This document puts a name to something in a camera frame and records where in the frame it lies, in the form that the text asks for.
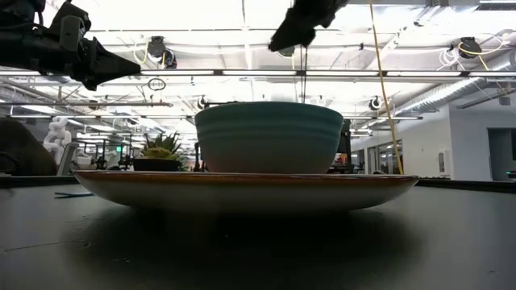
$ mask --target metal rod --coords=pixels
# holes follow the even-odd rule
[[[484,103],[484,102],[489,102],[489,101],[498,99],[499,97],[505,96],[506,94],[510,95],[510,94],[512,94],[514,92],[516,92],[516,89],[512,89],[509,92],[505,92],[505,93],[504,92],[496,92],[496,93],[494,93],[492,95],[489,95],[489,96],[479,97],[476,100],[469,101],[469,102],[467,102],[465,104],[457,106],[457,109],[462,109],[462,110],[463,109],[467,109],[469,107],[480,105],[481,103]]]
[[[148,103],[148,102],[134,102],[134,103],[124,103],[124,102],[111,102],[111,103],[84,103],[84,102],[70,102],[70,103],[27,103],[27,102],[2,102],[0,106],[173,106],[171,103]]]

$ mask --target potted plant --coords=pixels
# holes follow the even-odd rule
[[[177,155],[177,150],[181,147],[181,144],[178,144],[179,134],[163,137],[163,134],[159,134],[154,141],[150,141],[148,135],[145,135],[147,145],[144,148],[144,156],[133,161],[136,171],[179,171],[182,166]]]

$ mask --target bowl rim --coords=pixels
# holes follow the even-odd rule
[[[323,106],[317,106],[317,105],[313,105],[313,104],[298,103],[298,102],[291,102],[291,101],[288,101],[288,102],[287,101],[238,101],[238,102],[229,102],[229,103],[226,103],[226,104],[223,104],[223,105],[220,105],[220,106],[215,106],[215,107],[211,107],[211,108],[208,108],[208,109],[201,110],[200,112],[195,114],[195,122],[197,122],[197,120],[199,118],[205,118],[204,116],[210,115],[210,114],[212,114],[215,111],[230,110],[231,108],[238,107],[238,106],[284,106],[284,107],[296,106],[296,107],[299,107],[299,108],[302,108],[302,107],[304,107],[304,108],[311,108],[311,109],[314,109],[314,110],[319,110],[319,111],[325,112],[324,114],[322,114],[322,116],[325,116],[325,118],[331,118],[331,117],[340,118],[340,119],[342,119],[342,122],[343,122],[343,115],[341,113],[333,110],[333,109],[330,109],[330,108],[327,108],[327,107],[323,107]]]

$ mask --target white wall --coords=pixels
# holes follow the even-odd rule
[[[422,116],[421,121],[401,121],[396,126],[396,138],[403,143],[403,169],[405,174],[439,176],[439,152],[449,150],[452,156],[449,109],[444,106]],[[390,132],[374,132],[373,137],[352,140],[352,151],[387,142],[392,142]]]
[[[516,128],[516,114],[451,109],[450,127],[455,179],[491,181],[488,128]]]

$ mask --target plant pot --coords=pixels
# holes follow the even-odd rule
[[[179,171],[181,162],[177,160],[136,158],[133,160],[136,171],[155,171],[155,172],[176,172]]]

